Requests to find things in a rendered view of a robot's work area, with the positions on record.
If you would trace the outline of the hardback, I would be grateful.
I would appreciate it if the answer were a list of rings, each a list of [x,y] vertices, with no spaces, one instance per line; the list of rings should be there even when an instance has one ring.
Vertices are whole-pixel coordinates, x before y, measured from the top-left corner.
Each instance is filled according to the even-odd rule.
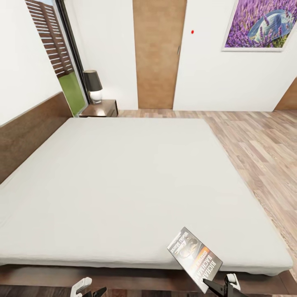
[[[167,250],[206,294],[209,286],[203,279],[213,281],[223,262],[186,227],[167,246]]]

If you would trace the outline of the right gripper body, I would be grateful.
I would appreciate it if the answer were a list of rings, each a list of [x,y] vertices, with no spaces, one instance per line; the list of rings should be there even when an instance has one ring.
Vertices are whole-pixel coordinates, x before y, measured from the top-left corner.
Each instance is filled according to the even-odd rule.
[[[234,289],[233,285],[228,283],[227,286],[228,286],[228,288],[227,288],[226,297],[249,297],[249,296],[245,295],[244,293]]]

